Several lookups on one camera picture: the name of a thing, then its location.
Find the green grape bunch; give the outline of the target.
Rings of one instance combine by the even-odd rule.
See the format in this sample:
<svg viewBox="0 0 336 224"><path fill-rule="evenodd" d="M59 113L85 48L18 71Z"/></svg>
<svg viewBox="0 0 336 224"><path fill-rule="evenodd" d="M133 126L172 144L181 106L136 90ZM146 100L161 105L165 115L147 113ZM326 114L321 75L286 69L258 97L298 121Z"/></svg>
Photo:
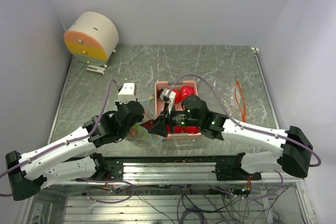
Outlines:
<svg viewBox="0 0 336 224"><path fill-rule="evenodd" d="M145 128L141 126L141 124L137 123L133 127L131 127L129 137L131 139L140 139L145 134Z"/></svg>

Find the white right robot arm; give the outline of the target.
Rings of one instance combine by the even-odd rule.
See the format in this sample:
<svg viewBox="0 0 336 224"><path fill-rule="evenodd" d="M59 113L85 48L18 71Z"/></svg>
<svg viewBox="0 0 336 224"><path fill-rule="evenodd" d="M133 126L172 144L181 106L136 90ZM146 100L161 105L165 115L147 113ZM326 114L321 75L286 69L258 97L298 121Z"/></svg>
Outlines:
<svg viewBox="0 0 336 224"><path fill-rule="evenodd" d="M278 169L297 178L308 176L313 147L300 128L291 126L288 130L277 130L236 121L210 111L206 102L196 95L187 97L179 111L169 106L166 103L152 122L150 134L167 137L169 130L176 126L195 126L206 138L242 141L264 149L262 153L237 154L236 163L231 167L236 179Z"/></svg>

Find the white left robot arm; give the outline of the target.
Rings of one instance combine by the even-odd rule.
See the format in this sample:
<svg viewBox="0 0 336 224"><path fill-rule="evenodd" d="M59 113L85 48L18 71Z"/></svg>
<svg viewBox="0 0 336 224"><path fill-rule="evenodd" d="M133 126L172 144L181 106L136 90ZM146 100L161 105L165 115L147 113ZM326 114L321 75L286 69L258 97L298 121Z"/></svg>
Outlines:
<svg viewBox="0 0 336 224"><path fill-rule="evenodd" d="M130 101L94 116L74 132L35 151L6 155L10 196L21 201L46 187L72 179L102 180L109 174L103 156L93 150L117 143L144 118L143 106Z"/></svg>

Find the clear blue-zipper zip bag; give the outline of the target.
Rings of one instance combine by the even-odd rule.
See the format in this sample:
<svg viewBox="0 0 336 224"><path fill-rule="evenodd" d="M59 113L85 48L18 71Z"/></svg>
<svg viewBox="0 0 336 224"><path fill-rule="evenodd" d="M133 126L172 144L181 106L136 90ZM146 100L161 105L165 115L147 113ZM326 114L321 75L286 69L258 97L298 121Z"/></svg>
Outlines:
<svg viewBox="0 0 336 224"><path fill-rule="evenodd" d="M144 108L144 118L141 122L131 127L131 130L126 139L128 141L146 142L151 145L159 144L163 140L163 137L150 134L147 127L143 126L143 124L147 121L154 120L156 118L154 107L155 99L153 96L150 96L146 99L142 97L141 99L139 99L139 102Z"/></svg>

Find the clear red-zipper zip bag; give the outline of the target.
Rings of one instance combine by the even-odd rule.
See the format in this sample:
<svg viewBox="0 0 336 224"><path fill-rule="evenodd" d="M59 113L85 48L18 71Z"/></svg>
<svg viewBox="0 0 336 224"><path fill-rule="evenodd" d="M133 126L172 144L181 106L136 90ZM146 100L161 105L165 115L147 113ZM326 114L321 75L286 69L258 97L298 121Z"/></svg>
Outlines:
<svg viewBox="0 0 336 224"><path fill-rule="evenodd" d="M229 111L229 107L233 107L239 110L240 120L246 122L246 102L239 81L236 80L233 86L225 88L221 82L215 80L212 84L212 87L217 92L220 100L224 103L225 107L227 107L227 111Z"/></svg>

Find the red strawberry bunch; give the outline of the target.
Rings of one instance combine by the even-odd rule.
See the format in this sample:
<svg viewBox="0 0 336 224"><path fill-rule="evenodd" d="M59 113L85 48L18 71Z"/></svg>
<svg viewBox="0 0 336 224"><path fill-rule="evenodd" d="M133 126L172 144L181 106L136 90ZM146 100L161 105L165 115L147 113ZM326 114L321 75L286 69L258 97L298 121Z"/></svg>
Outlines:
<svg viewBox="0 0 336 224"><path fill-rule="evenodd" d="M154 124L155 124L155 120L151 119L151 120L148 120L142 123L141 126L145 128L147 131L149 131L153 127Z"/></svg>

